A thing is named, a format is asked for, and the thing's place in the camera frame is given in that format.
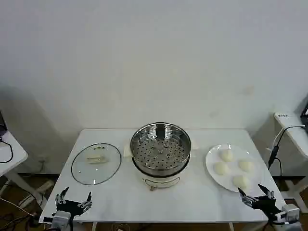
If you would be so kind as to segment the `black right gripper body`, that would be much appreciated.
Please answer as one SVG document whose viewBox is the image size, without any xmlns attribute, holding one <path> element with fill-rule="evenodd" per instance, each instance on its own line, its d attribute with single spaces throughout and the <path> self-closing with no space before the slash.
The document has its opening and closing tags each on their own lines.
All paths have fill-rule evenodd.
<svg viewBox="0 0 308 231">
<path fill-rule="evenodd" d="M 276 198 L 268 196 L 255 197 L 252 208 L 261 210 L 267 217 L 274 217 L 281 212 L 276 206 Z"/>
</svg>

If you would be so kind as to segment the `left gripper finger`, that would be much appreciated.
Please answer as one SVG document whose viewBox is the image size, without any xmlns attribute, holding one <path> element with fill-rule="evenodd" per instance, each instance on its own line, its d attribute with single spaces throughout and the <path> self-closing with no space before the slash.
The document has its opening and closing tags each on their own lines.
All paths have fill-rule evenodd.
<svg viewBox="0 0 308 231">
<path fill-rule="evenodd" d="M 55 198 L 55 203 L 58 205 L 58 204 L 65 204 L 66 201 L 64 199 L 67 191 L 68 191 L 69 187 L 66 187 L 60 194 L 56 195 L 56 198 Z"/>
<path fill-rule="evenodd" d="M 84 201 L 84 202 L 82 202 L 82 203 L 79 203 L 78 206 L 79 206 L 80 208 L 90 208 L 90 207 L 92 206 L 92 200 L 91 200 L 91 198 L 92 198 L 92 193 L 89 192 L 86 201 Z"/>
</svg>

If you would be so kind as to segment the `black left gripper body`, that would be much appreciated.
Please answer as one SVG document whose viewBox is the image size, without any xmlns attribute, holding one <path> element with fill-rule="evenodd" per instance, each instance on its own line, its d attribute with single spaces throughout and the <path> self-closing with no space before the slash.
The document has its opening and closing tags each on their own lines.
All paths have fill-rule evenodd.
<svg viewBox="0 0 308 231">
<path fill-rule="evenodd" d="M 58 203 L 56 205 L 57 211 L 64 211 L 70 213 L 72 216 L 80 216 L 84 213 L 85 207 L 82 207 L 80 202 L 65 200 L 65 203 Z"/>
</svg>

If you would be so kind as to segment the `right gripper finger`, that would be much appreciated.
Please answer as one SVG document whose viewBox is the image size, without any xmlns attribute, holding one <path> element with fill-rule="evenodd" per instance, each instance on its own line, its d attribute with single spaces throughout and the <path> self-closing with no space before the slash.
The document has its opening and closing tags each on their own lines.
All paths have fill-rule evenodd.
<svg viewBox="0 0 308 231">
<path fill-rule="evenodd" d="M 240 193 L 241 201 L 245 205 L 247 205 L 249 207 L 252 207 L 253 203 L 254 203 L 254 198 L 249 196 L 249 195 L 246 195 L 246 193 L 241 188 L 239 188 L 239 187 L 238 187 L 238 191 Z"/>
<path fill-rule="evenodd" d="M 264 195 L 259 196 L 258 200 L 274 200 L 274 191 L 270 191 L 267 187 L 258 184 L 259 188 L 261 189 L 261 191 L 264 193 Z"/>
</svg>

